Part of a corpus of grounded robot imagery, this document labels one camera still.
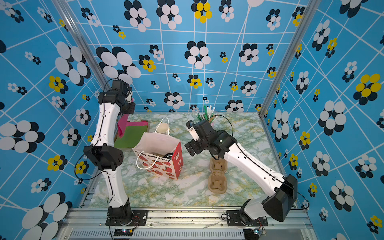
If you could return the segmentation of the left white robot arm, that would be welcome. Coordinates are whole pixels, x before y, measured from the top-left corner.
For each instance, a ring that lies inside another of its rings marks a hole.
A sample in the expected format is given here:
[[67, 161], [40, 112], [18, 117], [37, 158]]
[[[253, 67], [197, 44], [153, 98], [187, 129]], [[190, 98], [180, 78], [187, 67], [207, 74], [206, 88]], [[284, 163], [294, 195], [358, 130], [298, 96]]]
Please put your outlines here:
[[133, 213], [122, 180], [122, 150], [115, 148], [115, 128], [118, 117], [135, 110], [130, 91], [109, 90], [99, 95], [99, 119], [91, 145], [84, 148], [84, 154], [101, 171], [106, 181], [109, 200], [110, 223], [128, 224]]

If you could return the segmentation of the black cup lid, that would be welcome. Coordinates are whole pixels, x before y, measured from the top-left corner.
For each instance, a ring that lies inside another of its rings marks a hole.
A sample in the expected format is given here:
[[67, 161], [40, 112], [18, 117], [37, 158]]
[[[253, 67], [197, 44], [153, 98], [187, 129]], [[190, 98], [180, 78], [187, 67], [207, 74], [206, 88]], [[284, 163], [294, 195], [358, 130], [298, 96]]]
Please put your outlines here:
[[167, 159], [167, 160], [172, 160], [172, 157], [173, 157], [174, 153], [168, 153], [164, 156], [164, 159]]

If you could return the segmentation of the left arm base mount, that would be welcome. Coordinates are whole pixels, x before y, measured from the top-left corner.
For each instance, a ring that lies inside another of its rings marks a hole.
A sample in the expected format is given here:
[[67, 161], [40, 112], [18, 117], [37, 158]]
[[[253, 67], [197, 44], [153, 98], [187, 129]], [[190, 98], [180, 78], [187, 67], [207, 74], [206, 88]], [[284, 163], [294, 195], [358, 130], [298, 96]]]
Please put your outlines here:
[[122, 216], [110, 215], [107, 213], [105, 225], [107, 227], [141, 227], [145, 226], [148, 220], [148, 210], [132, 210]]

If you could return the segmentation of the red paper gift bag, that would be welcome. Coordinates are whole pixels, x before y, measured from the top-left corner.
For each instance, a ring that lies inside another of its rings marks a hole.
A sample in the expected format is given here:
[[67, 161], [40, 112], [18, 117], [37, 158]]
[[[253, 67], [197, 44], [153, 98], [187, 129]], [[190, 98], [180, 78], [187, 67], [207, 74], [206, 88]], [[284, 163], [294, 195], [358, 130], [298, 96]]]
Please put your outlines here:
[[[170, 126], [168, 117], [163, 117], [160, 123], [167, 123]], [[133, 152], [137, 156], [136, 167], [177, 180], [184, 164], [181, 141], [170, 134], [157, 133], [156, 128], [153, 133], [144, 133], [139, 143], [133, 147]], [[174, 153], [172, 160], [164, 159], [168, 153]]]

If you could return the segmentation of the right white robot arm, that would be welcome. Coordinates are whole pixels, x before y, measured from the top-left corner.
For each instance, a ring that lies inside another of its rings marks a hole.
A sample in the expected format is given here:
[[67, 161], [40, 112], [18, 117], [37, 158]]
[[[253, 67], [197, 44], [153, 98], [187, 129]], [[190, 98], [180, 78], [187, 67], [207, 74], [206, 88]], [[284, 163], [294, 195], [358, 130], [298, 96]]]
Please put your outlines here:
[[242, 222], [250, 226], [260, 217], [283, 222], [298, 196], [298, 180], [274, 171], [251, 155], [232, 135], [216, 131], [207, 120], [188, 121], [186, 128], [193, 137], [185, 147], [191, 156], [209, 151], [212, 156], [235, 165], [265, 192], [265, 199], [247, 200], [239, 210]]

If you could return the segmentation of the pink paper napkin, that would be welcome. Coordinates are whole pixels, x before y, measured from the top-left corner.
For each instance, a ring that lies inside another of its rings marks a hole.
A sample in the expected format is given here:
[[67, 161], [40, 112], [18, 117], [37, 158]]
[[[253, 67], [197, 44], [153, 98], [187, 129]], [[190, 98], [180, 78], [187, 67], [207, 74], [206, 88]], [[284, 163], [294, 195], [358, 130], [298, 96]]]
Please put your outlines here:
[[123, 115], [118, 121], [118, 137], [122, 138], [125, 134], [129, 115]]

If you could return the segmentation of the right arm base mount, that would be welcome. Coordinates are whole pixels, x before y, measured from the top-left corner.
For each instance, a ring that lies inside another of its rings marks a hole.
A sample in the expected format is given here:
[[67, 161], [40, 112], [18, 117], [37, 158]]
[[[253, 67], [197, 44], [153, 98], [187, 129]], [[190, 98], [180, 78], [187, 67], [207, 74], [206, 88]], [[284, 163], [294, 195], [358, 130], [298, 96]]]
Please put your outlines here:
[[229, 227], [261, 228], [269, 225], [267, 217], [263, 216], [253, 220], [241, 210], [227, 210], [225, 215]]

